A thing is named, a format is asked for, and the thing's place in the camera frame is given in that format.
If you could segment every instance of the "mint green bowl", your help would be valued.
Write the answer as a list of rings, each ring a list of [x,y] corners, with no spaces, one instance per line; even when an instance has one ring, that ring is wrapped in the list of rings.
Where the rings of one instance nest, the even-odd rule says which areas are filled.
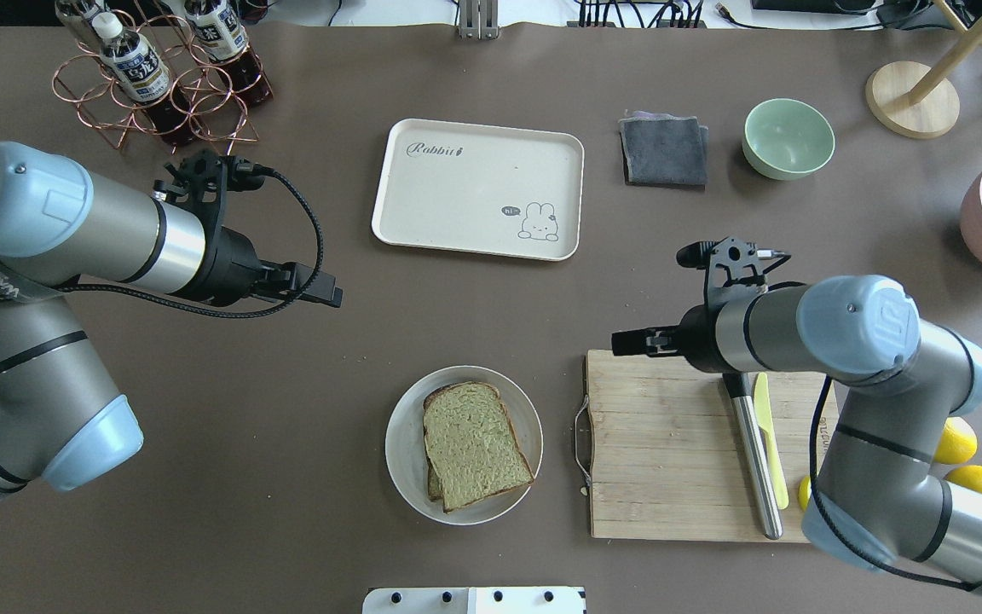
[[[748,112],[741,150],[760,175],[800,179],[829,162],[835,133],[825,116],[805,102],[771,98]]]

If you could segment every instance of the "cutting board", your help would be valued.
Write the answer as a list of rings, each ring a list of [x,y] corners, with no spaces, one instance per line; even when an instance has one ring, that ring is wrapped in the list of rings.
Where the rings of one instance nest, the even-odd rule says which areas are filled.
[[[821,374],[768,374],[771,412],[790,505],[780,542],[807,543],[798,484]],[[586,355],[592,424],[590,534],[635,540],[771,542],[760,521],[729,397],[719,374],[682,358]],[[818,462],[838,409],[816,434]]]

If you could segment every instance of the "wooden stand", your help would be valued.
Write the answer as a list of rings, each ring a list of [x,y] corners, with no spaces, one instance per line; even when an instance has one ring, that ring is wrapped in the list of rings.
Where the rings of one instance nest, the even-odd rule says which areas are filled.
[[[960,116],[960,100],[948,74],[982,43],[982,16],[962,34],[934,67],[900,61],[885,65],[866,81],[866,104],[889,130],[934,139],[950,131]]]

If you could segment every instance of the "white plate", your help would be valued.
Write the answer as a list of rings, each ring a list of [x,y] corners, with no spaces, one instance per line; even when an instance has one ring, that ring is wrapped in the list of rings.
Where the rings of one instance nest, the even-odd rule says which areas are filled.
[[[534,477],[540,471],[540,460],[545,450],[545,439],[533,401],[503,374],[483,367],[463,365],[439,369],[414,382],[412,388],[397,402],[393,416],[389,419],[389,427],[385,429],[385,464],[389,466],[389,475],[404,501],[408,501],[408,505],[416,509],[416,512],[442,524],[468,525],[495,520],[510,512],[529,492],[529,487],[514,489],[451,513],[442,512],[441,501],[430,501],[426,494],[422,402],[430,393],[444,385],[460,384],[463,381],[486,381],[499,389],[502,402],[514,422],[517,442],[522,448],[522,454],[529,460]]]
[[[565,260],[578,248],[578,139],[404,119],[385,148],[371,226],[391,245]]]

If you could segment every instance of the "light blue cover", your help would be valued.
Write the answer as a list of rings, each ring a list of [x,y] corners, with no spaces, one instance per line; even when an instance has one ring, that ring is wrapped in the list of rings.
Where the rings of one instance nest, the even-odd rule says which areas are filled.
[[[972,388],[969,390],[969,397],[962,403],[962,406],[950,412],[950,415],[962,416],[972,412],[972,409],[979,407],[982,403],[982,347],[954,333],[958,341],[965,345],[969,358],[972,359]]]
[[[904,287],[881,275],[843,275],[813,285],[798,303],[806,348],[843,374],[876,374],[919,347],[919,310]]]
[[[821,494],[821,502],[827,512],[829,512],[829,518],[835,524],[835,528],[839,529],[839,532],[843,535],[843,539],[851,542],[854,547],[861,549],[862,552],[865,552],[871,559],[877,560],[877,562],[891,565],[897,559],[897,555],[893,554],[888,547],[885,547],[885,544],[881,543],[881,540],[878,540],[873,533],[866,530],[856,519],[851,518],[849,513],[843,512],[824,493]],[[869,569],[869,571],[883,571],[882,568],[866,562],[861,556],[851,552],[848,547],[843,545],[842,541],[839,541],[839,537],[835,536],[835,533],[831,531],[828,524],[825,524],[825,519],[821,517],[821,512],[818,511],[811,497],[810,506],[806,509],[806,516],[802,517],[802,534],[813,542],[815,547],[821,548],[822,551],[835,556],[836,559],[842,560],[843,563],[856,566],[860,569]]]
[[[0,256],[28,258],[67,240],[93,206],[93,180],[69,157],[0,142]]]
[[[54,489],[72,490],[112,470],[143,447],[143,432],[128,397],[120,394],[97,412],[43,470]]]

